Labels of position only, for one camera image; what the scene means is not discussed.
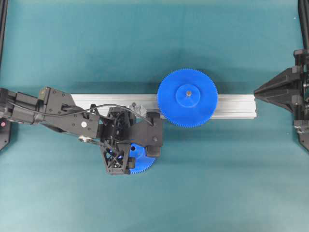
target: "wire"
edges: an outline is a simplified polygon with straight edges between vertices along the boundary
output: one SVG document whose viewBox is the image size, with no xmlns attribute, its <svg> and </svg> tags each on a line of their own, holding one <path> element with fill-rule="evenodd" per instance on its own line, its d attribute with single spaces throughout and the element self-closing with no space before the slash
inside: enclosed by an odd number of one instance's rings
<svg viewBox="0 0 309 232">
<path fill-rule="evenodd" d="M 43 113 L 43 112 L 38 112 L 36 110 L 31 110 L 31 109 L 28 109 L 24 106 L 21 106 L 21 105 L 18 105 L 14 102 L 11 102 L 11 101 L 8 101 L 8 103 L 10 103 L 11 105 L 13 106 L 16 106 L 18 108 L 21 108 L 23 110 L 28 110 L 30 112 L 33 112 L 35 114 L 40 114 L 40 115 L 44 115 L 44 116 L 52 116 L 52 117 L 67 117 L 67 116 L 72 116 L 72 115 L 78 115 L 78 114 L 81 114 L 81 113 L 85 113 L 87 111 L 90 111 L 90 110 L 94 110 L 94 109 L 98 109 L 98 108 L 101 108 L 101 107 L 105 107 L 105 106 L 115 106 L 115 107 L 119 107 L 121 109 L 124 109 L 124 110 L 127 110 L 131 113 L 133 113 L 135 116 L 143 119 L 144 121 L 148 122 L 151 126 L 153 126 L 153 124 L 151 123 L 151 121 L 149 121 L 147 118 L 143 117 L 142 115 L 139 115 L 138 113 L 136 113 L 135 111 L 125 107 L 125 106 L 120 106 L 120 105 L 117 105 L 117 104 L 103 104 L 103 105 L 97 105 L 95 107 L 92 107 L 92 108 L 89 108 L 89 109 L 86 109 L 86 110 L 82 110 L 82 111 L 79 111 L 79 112 L 74 112 L 74 113 L 69 113 L 69 114 L 66 114 L 66 115 L 54 115 L 54 114 L 48 114 L 48 113 Z"/>
</svg>

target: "black cable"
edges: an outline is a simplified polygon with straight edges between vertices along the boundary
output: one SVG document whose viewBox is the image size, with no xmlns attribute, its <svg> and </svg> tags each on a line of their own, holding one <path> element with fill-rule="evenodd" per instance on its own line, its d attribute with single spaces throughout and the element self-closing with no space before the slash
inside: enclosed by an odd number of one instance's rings
<svg viewBox="0 0 309 232">
<path fill-rule="evenodd" d="M 40 114 L 40 115 L 44 115 L 44 116 L 52 116 L 52 117 L 67 117 L 67 116 L 71 116 L 71 115 L 77 115 L 77 114 L 81 114 L 81 113 L 85 113 L 87 111 L 90 111 L 90 110 L 94 110 L 94 109 L 98 109 L 98 108 L 101 108 L 101 107 L 105 107 L 105 106 L 114 106 L 114 107 L 119 107 L 121 109 L 124 109 L 124 110 L 128 110 L 129 112 L 133 113 L 135 116 L 143 119 L 144 121 L 148 122 L 151 126 L 153 125 L 151 123 L 151 121 L 149 121 L 147 118 L 143 117 L 142 115 L 139 115 L 138 113 L 136 113 L 135 111 L 127 108 L 127 107 L 124 107 L 124 106 L 120 106 L 120 105 L 117 105 L 117 104 L 103 104 L 103 105 L 97 105 L 96 107 L 92 107 L 92 108 L 89 108 L 89 109 L 86 109 L 86 110 L 82 110 L 82 111 L 79 111 L 79 112 L 74 112 L 74 113 L 69 113 L 69 114 L 66 114 L 66 115 L 54 115 L 54 114 L 48 114 L 48 113 L 43 113 L 43 112 L 38 112 L 36 110 L 31 110 L 31 109 L 28 109 L 24 106 L 21 106 L 21 105 L 18 105 L 14 102 L 11 102 L 11 101 L 8 101 L 8 103 L 10 103 L 11 105 L 13 106 L 16 106 L 18 108 L 21 108 L 23 110 L 28 110 L 30 112 L 33 112 L 35 114 Z"/>
<path fill-rule="evenodd" d="M 308 0 L 298 0 L 298 15 L 305 49 L 309 48 L 308 14 L 309 14 Z"/>
</svg>

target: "black metal frame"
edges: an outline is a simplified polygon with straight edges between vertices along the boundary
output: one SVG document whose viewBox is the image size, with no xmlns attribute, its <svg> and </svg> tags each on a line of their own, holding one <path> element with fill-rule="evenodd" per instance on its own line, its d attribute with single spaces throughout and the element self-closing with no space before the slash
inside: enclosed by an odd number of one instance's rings
<svg viewBox="0 0 309 232">
<path fill-rule="evenodd" d="M 2 61 L 7 8 L 8 0 L 0 0 L 0 67 Z M 10 121 L 8 121 L 6 118 L 0 118 L 0 150 L 7 146 L 10 142 L 11 128 L 12 125 Z"/>
<path fill-rule="evenodd" d="M 294 51 L 295 65 L 254 91 L 256 98 L 294 114 L 298 138 L 309 150 L 309 2 L 298 0 L 304 49 Z"/>
</svg>

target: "black plastic part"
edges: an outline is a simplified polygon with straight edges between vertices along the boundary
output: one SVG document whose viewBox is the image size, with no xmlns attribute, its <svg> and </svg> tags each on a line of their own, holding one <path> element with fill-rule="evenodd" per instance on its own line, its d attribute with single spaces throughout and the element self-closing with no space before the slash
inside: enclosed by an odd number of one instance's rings
<svg viewBox="0 0 309 232">
<path fill-rule="evenodd" d="M 5 118 L 0 119 L 0 150 L 7 146 L 11 137 L 11 122 Z"/>
<path fill-rule="evenodd" d="M 130 174 L 135 167 L 135 159 L 129 157 L 131 144 L 146 148 L 146 155 L 159 157 L 163 145 L 163 120 L 157 112 L 148 112 L 146 117 L 152 122 L 142 120 L 136 123 L 136 117 L 119 107 L 109 109 L 108 118 L 101 127 L 100 149 L 109 174 Z"/>
<path fill-rule="evenodd" d="M 254 91 L 254 96 L 292 113 L 292 96 L 301 93 L 297 81 L 300 81 L 300 74 L 293 73 L 293 68 L 288 68 Z"/>
<path fill-rule="evenodd" d="M 294 51 L 295 66 L 263 84 L 254 95 L 293 113 L 299 142 L 309 150 L 309 0 L 298 0 L 298 14 L 304 49 Z"/>
</svg>

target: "gear teeth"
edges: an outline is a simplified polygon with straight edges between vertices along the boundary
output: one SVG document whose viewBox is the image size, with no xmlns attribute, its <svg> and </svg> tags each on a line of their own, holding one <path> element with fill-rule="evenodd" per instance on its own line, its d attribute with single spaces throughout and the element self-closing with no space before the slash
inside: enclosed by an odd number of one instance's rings
<svg viewBox="0 0 309 232">
<path fill-rule="evenodd" d="M 145 167 L 144 170 L 140 170 L 140 171 L 133 171 L 132 170 L 131 174 L 138 174 L 138 173 L 143 173 L 143 172 L 147 171 L 154 164 L 154 162 L 155 162 L 155 160 L 153 160 L 149 166 Z"/>
<path fill-rule="evenodd" d="M 148 170 L 153 163 L 155 158 L 147 157 L 145 148 L 137 144 L 132 144 L 131 147 L 134 147 L 134 150 L 130 151 L 130 157 L 135 158 L 135 168 L 130 169 L 131 174 L 138 174 Z"/>
<path fill-rule="evenodd" d="M 208 75 L 206 75 L 205 73 L 201 72 L 200 70 L 194 70 L 194 69 L 188 69 L 188 68 L 185 68 L 185 69 L 178 69 L 178 70 L 176 70 L 176 71 L 173 71 L 172 73 L 174 73 L 174 72 L 179 72 L 179 71 L 187 71 L 187 70 L 189 70 L 189 71 L 195 71 L 195 72 L 197 72 L 197 73 L 202 74 L 203 76 L 205 75 L 205 76 L 208 77 Z M 210 80 L 211 83 L 213 84 L 214 89 L 215 89 L 215 91 L 216 91 L 216 94 L 218 95 L 218 89 L 217 89 L 215 83 L 214 83 L 210 78 L 209 78 L 209 80 Z M 168 82 L 169 80 L 168 80 L 167 78 L 164 78 L 163 81 L 160 83 L 159 89 L 161 88 L 161 86 L 162 86 L 166 81 Z M 164 115 L 164 117 L 165 117 L 169 122 L 171 122 L 171 123 L 173 123 L 173 124 L 175 124 L 176 126 L 179 126 L 179 127 L 184 127 L 184 128 L 198 127 L 198 126 L 201 126 L 202 124 L 206 123 L 206 122 L 209 121 L 209 119 L 210 119 L 210 118 L 206 118 L 205 120 L 202 120 L 202 121 L 200 121 L 200 122 L 198 122 L 198 123 L 193 123 L 193 124 L 190 124 L 190 123 L 189 123 L 189 124 L 183 124 L 183 123 L 180 123 L 180 122 L 177 122 L 177 121 L 171 119 L 171 118 L 166 114 L 166 112 L 164 112 L 164 111 L 162 110 L 162 107 L 161 107 L 160 102 L 159 102 L 158 99 L 157 99 L 157 103 L 158 103 L 158 107 L 159 107 L 161 113 Z"/>
</svg>

